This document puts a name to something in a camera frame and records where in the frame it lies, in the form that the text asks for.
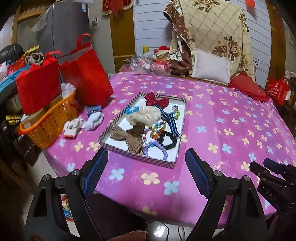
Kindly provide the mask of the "left hand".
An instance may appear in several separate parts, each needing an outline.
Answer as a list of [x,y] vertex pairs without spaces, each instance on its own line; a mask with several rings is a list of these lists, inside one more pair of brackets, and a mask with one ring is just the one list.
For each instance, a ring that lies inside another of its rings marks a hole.
[[113,237],[108,241],[145,241],[147,232],[143,230],[137,230],[134,232],[129,232],[127,234]]

